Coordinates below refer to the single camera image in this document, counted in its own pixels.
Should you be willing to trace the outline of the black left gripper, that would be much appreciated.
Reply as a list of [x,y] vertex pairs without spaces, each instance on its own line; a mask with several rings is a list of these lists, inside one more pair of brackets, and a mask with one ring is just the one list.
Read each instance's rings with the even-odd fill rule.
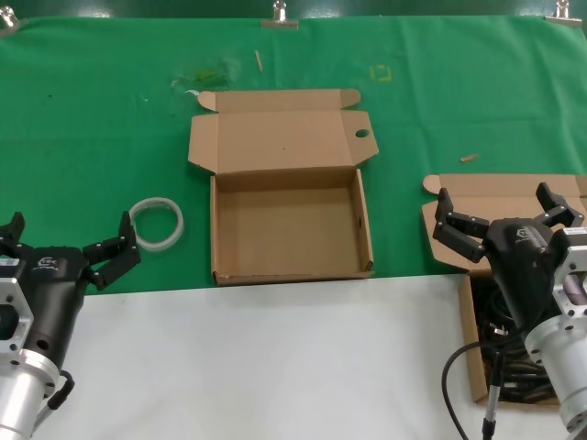
[[88,245],[83,252],[76,247],[22,246],[25,224],[24,216],[15,212],[1,226],[1,276],[17,280],[33,315],[24,348],[60,369],[89,282],[102,291],[134,269],[141,262],[137,235],[129,211],[121,216],[117,236]]

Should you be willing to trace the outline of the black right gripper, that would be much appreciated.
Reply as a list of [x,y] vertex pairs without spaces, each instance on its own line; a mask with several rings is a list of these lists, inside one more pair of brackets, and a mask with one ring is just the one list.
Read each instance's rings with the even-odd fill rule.
[[544,213],[536,220],[508,218],[489,221],[454,211],[446,188],[437,196],[433,238],[470,262],[485,257],[493,278],[521,331],[530,331],[549,314],[557,254],[549,246],[550,227],[581,227],[585,219],[565,198],[541,182],[536,197]]

